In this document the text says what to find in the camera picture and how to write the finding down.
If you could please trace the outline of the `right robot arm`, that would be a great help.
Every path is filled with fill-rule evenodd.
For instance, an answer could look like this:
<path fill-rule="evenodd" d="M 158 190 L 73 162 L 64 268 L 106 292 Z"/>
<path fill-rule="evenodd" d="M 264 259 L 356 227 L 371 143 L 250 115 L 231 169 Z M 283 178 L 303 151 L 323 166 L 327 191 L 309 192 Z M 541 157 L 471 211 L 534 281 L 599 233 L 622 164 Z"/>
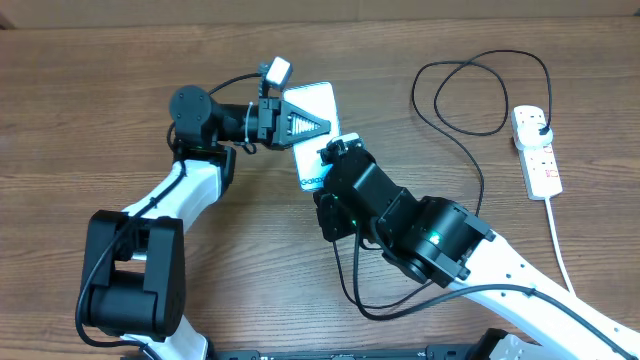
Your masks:
<path fill-rule="evenodd" d="M 548 278 L 462 205 L 442 197 L 416 199 L 396 185 L 356 134 L 332 139 L 318 154 L 328 170 L 313 194 L 324 239 L 369 240 L 410 279 L 446 291 L 381 320 L 466 297 L 561 359 L 638 358 L 638 332 Z"/>

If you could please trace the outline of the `Galaxy S24+ smartphone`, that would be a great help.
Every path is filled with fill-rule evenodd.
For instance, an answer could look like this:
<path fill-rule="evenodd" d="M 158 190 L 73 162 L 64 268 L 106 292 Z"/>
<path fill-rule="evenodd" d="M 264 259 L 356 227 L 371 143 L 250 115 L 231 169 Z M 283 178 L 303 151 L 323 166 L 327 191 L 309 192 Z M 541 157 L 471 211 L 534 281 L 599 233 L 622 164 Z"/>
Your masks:
<path fill-rule="evenodd" d="M 296 108 L 293 134 L 305 137 L 293 145 L 299 186 L 305 192 L 316 191 L 330 169 L 322 165 L 318 151 L 341 132 L 333 86 L 319 82 L 289 88 L 283 99 Z"/>

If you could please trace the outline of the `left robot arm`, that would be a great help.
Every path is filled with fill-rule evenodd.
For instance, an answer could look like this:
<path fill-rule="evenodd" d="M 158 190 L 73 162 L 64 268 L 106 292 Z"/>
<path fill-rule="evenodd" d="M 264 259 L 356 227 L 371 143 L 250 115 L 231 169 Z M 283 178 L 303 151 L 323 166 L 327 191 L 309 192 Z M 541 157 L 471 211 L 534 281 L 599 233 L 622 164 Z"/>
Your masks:
<path fill-rule="evenodd" d="M 214 359 L 212 342 L 184 313 L 184 237 L 234 178 L 236 149 L 292 149 L 302 190 L 323 180 L 318 150 L 340 132 L 333 86 L 286 88 L 286 77 L 258 74 L 258 98 L 221 104 L 212 91 L 179 88 L 169 102 L 169 174 L 122 211 L 89 220 L 74 314 L 89 346 L 133 346 L 148 359 Z"/>

